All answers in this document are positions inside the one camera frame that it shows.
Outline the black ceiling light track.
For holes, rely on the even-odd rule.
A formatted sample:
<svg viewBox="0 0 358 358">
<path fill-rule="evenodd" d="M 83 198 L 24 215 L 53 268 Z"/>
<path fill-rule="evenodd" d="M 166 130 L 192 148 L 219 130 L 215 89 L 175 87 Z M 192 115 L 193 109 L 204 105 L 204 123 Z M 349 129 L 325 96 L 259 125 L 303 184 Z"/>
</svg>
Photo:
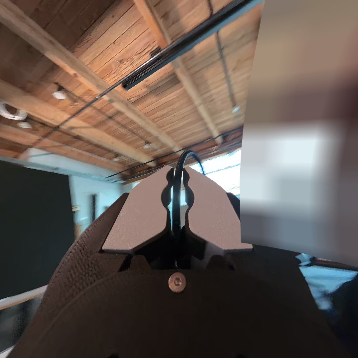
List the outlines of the black ceiling light track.
<svg viewBox="0 0 358 358">
<path fill-rule="evenodd" d="M 230 2 L 123 77 L 117 84 L 125 90 L 131 89 L 261 3 L 263 1 L 260 0 L 235 0 Z"/>
</svg>

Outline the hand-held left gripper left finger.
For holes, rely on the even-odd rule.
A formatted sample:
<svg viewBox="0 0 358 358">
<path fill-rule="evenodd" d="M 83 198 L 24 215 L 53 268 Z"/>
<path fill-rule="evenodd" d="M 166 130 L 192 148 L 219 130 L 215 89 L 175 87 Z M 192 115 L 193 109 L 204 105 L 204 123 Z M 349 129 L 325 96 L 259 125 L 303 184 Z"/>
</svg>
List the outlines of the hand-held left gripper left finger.
<svg viewBox="0 0 358 358">
<path fill-rule="evenodd" d="M 130 192 L 103 246 L 104 252 L 133 254 L 171 231 L 174 169 L 164 166 Z"/>
</svg>

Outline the person's black printed shirt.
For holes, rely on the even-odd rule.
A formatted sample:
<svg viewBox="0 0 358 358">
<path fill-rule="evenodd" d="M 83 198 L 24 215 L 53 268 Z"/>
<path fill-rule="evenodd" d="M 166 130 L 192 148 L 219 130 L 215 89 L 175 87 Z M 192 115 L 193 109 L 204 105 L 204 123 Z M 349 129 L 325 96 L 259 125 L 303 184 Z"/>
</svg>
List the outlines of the person's black printed shirt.
<svg viewBox="0 0 358 358">
<path fill-rule="evenodd" d="M 334 335 L 348 353 L 358 357 L 358 276 L 345 282 L 325 296 L 330 308 L 324 311 L 325 318 Z"/>
</svg>

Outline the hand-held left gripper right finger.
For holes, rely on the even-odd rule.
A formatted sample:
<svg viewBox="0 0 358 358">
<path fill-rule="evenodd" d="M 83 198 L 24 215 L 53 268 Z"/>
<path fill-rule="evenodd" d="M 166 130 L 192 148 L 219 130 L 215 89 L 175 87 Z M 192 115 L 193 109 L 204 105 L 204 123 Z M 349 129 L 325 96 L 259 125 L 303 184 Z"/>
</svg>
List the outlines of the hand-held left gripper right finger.
<svg viewBox="0 0 358 358">
<path fill-rule="evenodd" d="M 185 229 L 194 242 L 204 245 L 199 255 L 251 251 L 241 242 L 241 222 L 226 191 L 216 182 L 187 167 L 183 171 L 188 210 Z"/>
</svg>

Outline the black board on stand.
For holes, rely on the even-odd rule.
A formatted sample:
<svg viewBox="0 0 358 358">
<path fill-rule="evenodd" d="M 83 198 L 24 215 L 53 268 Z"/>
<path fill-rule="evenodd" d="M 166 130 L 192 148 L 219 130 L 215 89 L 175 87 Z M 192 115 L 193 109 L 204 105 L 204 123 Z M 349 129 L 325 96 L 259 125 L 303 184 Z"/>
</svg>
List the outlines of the black board on stand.
<svg viewBox="0 0 358 358">
<path fill-rule="evenodd" d="M 47 285 L 74 242 L 69 177 L 0 165 L 0 298 Z"/>
</svg>

